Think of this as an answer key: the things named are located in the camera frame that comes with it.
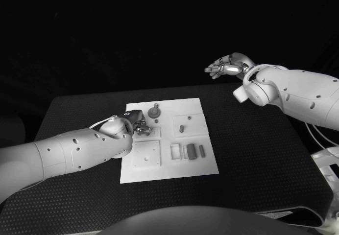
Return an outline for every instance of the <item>white board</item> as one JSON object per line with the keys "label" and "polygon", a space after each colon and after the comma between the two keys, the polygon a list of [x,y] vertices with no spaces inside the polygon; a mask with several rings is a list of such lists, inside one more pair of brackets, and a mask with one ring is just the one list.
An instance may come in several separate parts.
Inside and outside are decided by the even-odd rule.
{"label": "white board", "polygon": [[[161,114],[156,118],[159,121],[157,123],[154,122],[154,119],[150,118],[147,115],[148,109],[154,107],[154,103],[159,104],[159,109],[161,110]],[[125,111],[134,109],[143,110],[147,126],[154,131],[154,133],[151,133],[148,137],[146,135],[137,136],[134,134],[134,144],[144,144],[146,141],[159,141],[160,166],[147,166],[148,163],[146,163],[144,161],[143,167],[135,167],[135,165],[133,165],[135,159],[143,160],[147,155],[147,151],[154,150],[153,148],[147,147],[146,152],[140,154],[137,148],[133,147],[130,154],[122,157],[120,183],[122,184],[150,180],[218,174],[219,171],[213,156],[213,149],[199,98],[127,104]],[[177,127],[174,128],[174,126],[179,125],[174,124],[176,122],[183,122],[186,125],[187,136],[184,137],[176,134],[176,131],[179,131]],[[193,123],[196,123],[195,126],[200,126],[200,130],[193,130],[190,128],[193,127]],[[187,160],[187,157],[184,158],[183,154],[183,147],[190,143],[195,144],[196,148],[197,158],[195,160]],[[171,159],[173,150],[177,155],[177,145],[174,144],[179,145],[180,160]],[[200,155],[199,145],[203,145],[205,158],[202,158]]]}

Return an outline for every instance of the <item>white paper sheet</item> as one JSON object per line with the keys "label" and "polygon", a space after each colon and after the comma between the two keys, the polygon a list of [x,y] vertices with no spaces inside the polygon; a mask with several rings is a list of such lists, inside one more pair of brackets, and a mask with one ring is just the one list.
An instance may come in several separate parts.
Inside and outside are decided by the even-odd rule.
{"label": "white paper sheet", "polygon": [[[154,107],[156,103],[159,104],[159,109],[161,110],[161,114],[156,118],[159,120],[157,123],[154,122],[154,119],[150,118],[147,115],[148,109]],[[177,120],[177,118],[173,117],[183,115],[193,117],[193,115],[196,114],[203,114],[199,98],[127,104],[125,111],[134,109],[143,110],[147,126],[153,129],[154,127],[160,127],[160,137],[157,137],[157,135],[150,135],[150,139],[143,136],[141,139],[135,138],[134,140],[134,143],[140,141],[159,141],[160,167],[135,168],[133,165],[134,158],[138,157],[141,159],[143,156],[135,151],[135,148],[133,148],[130,154],[122,157],[120,183],[122,184],[150,180],[219,174],[209,135],[200,135],[202,133],[199,133],[199,136],[179,138],[174,137],[176,130],[173,121]],[[186,121],[184,125],[187,126],[187,130],[190,130],[190,122]],[[183,158],[183,147],[190,143],[195,144],[196,148],[197,158],[195,160],[186,160]],[[171,160],[171,144],[179,144],[180,160]],[[199,145],[203,145],[203,151],[206,155],[205,158],[202,158],[200,155]]]}

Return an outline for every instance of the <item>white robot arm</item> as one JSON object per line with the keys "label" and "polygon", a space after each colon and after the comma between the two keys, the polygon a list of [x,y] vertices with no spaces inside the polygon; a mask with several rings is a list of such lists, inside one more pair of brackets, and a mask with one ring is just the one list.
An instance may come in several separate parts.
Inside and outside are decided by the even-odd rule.
{"label": "white robot arm", "polygon": [[143,111],[127,111],[105,121],[98,130],[85,128],[0,149],[0,203],[36,182],[82,171],[130,153],[134,131],[138,134],[151,131]]}
{"label": "white robot arm", "polygon": [[205,72],[213,79],[228,74],[242,80],[242,86],[234,91],[239,103],[249,99],[258,106],[275,105],[297,120],[339,130],[339,80],[334,77],[278,65],[255,65],[241,53],[216,60]]}

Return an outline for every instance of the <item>table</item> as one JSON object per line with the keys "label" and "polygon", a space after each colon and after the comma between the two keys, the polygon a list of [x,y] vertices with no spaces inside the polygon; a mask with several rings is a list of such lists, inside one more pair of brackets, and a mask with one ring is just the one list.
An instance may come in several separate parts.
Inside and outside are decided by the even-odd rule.
{"label": "table", "polygon": [[8,234],[99,231],[127,217],[173,206],[218,206],[248,212],[291,211],[280,220],[319,227],[333,193],[278,107],[238,103],[241,83],[59,96],[36,141],[125,111],[125,104],[199,98],[218,175],[120,184],[121,159],[47,179],[14,193],[0,215]]}

